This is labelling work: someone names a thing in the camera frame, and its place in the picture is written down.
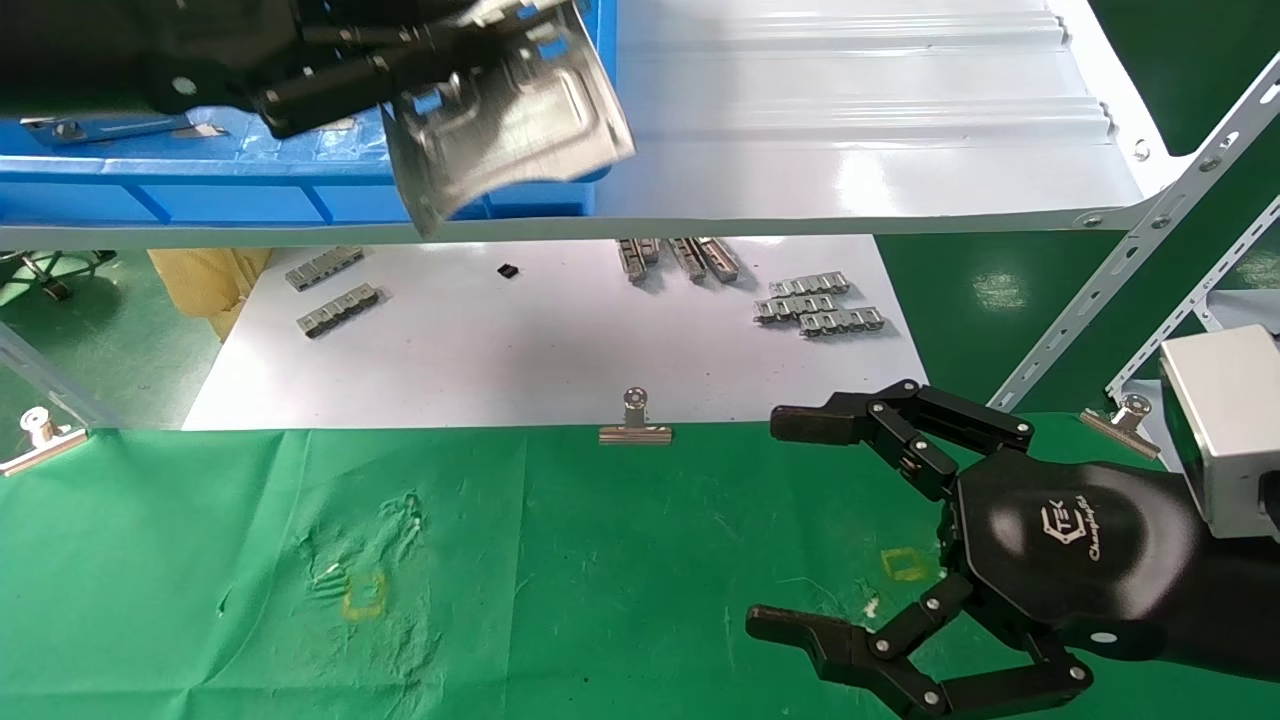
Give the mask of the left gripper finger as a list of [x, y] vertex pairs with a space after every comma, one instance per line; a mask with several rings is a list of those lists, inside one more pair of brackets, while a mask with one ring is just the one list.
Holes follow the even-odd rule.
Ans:
[[524, 32], [521, 1], [301, 1], [303, 47], [490, 47]]
[[447, 82], [477, 67], [477, 53], [424, 46], [384, 47], [270, 85], [256, 95], [256, 111], [276, 138], [289, 138]]

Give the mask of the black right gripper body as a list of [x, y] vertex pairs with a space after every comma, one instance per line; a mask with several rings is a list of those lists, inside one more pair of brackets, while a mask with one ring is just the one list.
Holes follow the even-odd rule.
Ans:
[[1194, 655], [1202, 521], [1180, 477], [1001, 451], [960, 474], [950, 509], [974, 589], [966, 610], [1005, 644], [1048, 637], [1126, 661]]

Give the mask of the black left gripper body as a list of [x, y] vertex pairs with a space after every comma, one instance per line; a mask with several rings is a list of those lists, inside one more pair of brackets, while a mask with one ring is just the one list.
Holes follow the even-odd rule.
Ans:
[[268, 88], [332, 67], [324, 1], [91, 1], [88, 78], [124, 105], [256, 110]]

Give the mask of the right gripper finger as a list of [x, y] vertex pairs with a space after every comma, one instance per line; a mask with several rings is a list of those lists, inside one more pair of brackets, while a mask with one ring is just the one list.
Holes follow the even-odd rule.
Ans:
[[806, 445], [867, 445], [932, 502], [952, 493], [959, 465], [937, 439], [979, 455], [1025, 452], [1034, 428], [1014, 415], [933, 386], [901, 380], [874, 393], [833, 393], [819, 407], [771, 411], [774, 439]]
[[1051, 635], [1027, 634], [1030, 662], [938, 682], [911, 660], [960, 616], [973, 584], [950, 574], [879, 630], [810, 612], [765, 605], [748, 610], [746, 633], [803, 650], [818, 678], [869, 691], [900, 719], [1001, 719], [1073, 702], [1093, 683], [1092, 670]]

